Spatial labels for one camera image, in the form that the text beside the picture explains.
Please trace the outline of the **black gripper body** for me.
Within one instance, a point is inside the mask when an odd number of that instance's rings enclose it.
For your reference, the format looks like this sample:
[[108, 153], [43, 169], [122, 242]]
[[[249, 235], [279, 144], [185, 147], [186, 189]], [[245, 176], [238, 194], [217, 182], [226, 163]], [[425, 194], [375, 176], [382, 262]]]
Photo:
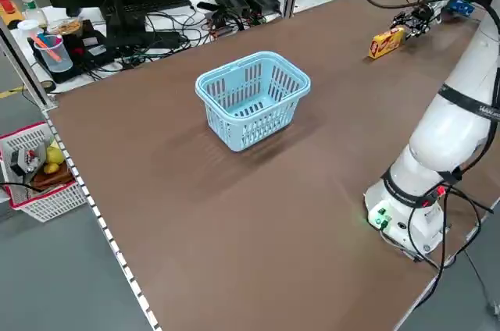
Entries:
[[418, 5], [411, 11], [410, 27], [412, 33], [426, 33], [436, 23], [441, 23], [441, 10], [432, 5]]

